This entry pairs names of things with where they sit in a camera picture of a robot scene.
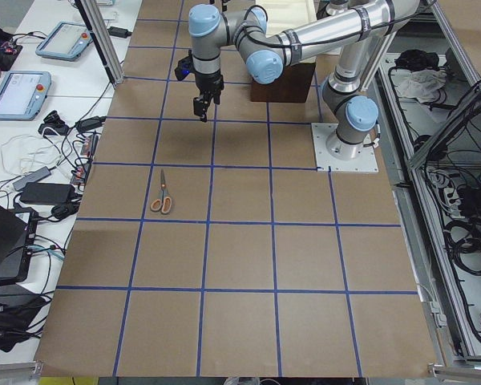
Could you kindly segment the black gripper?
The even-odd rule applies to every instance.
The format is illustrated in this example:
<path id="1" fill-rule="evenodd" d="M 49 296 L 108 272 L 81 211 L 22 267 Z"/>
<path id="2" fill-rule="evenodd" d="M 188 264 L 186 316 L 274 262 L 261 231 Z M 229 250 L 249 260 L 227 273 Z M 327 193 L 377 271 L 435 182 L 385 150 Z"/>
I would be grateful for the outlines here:
<path id="1" fill-rule="evenodd" d="M 208 121 L 208 105 L 213 102 L 220 105 L 221 92 L 224 90 L 224 77 L 220 71 L 212 74 L 195 73 L 196 85 L 199 89 L 199 96 L 193 99 L 193 112 L 201 122 Z"/>

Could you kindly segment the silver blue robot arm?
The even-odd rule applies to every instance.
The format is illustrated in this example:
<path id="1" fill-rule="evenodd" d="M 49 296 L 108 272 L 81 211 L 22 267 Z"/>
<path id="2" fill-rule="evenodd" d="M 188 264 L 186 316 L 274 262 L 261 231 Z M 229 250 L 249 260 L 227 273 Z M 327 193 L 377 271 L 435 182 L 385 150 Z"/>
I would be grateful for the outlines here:
<path id="1" fill-rule="evenodd" d="M 193 100 L 194 114 L 206 121 L 210 103 L 219 103 L 224 89 L 222 47 L 234 46 L 259 84 L 274 82 L 285 67 L 341 48 L 321 94 L 338 120 L 334 138 L 347 146 L 358 146 L 378 120 L 375 102 L 359 91 L 368 42 L 404 26 L 418 6 L 417 1 L 346 2 L 338 14 L 268 36 L 268 16 L 261 6 L 221 12 L 214 5 L 198 4 L 188 15 L 192 47 L 178 62 L 175 76 L 182 80 L 194 74 L 200 92 Z"/>

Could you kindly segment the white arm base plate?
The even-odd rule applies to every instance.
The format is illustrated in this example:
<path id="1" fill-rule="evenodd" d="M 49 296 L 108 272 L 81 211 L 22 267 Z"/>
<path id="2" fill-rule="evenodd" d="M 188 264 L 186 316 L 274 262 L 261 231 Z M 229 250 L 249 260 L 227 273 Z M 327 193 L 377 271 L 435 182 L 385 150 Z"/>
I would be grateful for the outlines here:
<path id="1" fill-rule="evenodd" d="M 345 144 L 337 137 L 337 124 L 312 123 L 313 148 L 318 172 L 378 173 L 372 139 Z"/>

